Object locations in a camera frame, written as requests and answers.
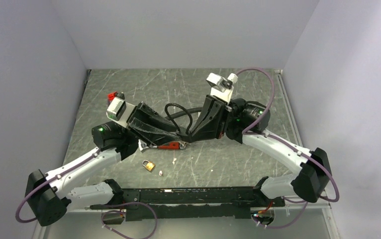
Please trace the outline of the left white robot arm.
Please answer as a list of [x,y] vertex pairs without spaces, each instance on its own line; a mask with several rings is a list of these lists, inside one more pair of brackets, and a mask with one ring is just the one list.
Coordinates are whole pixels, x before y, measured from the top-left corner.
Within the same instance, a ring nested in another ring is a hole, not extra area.
[[35,215],[32,221],[38,221],[43,227],[81,207],[103,204],[116,209],[123,202],[123,191],[116,181],[107,179],[84,187],[79,184],[94,173],[126,159],[136,150],[183,148],[178,139],[156,145],[136,138],[126,125],[135,108],[135,105],[119,98],[109,101],[109,122],[92,128],[94,149],[45,174],[41,170],[32,172],[28,176],[25,198],[16,210],[16,220],[26,222],[20,218],[24,204],[28,204]]

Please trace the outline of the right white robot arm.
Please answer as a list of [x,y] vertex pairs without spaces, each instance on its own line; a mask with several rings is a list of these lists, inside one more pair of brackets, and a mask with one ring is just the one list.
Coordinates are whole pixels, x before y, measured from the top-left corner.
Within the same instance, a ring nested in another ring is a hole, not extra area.
[[326,199],[322,193],[327,184],[336,186],[327,153],[319,147],[310,150],[293,144],[270,132],[267,130],[270,116],[269,109],[259,102],[237,98],[227,103],[208,95],[195,125],[187,127],[180,136],[191,143],[220,139],[225,135],[260,150],[287,167],[289,175],[264,177],[257,183],[254,201],[260,207],[286,196],[298,196],[310,203]]

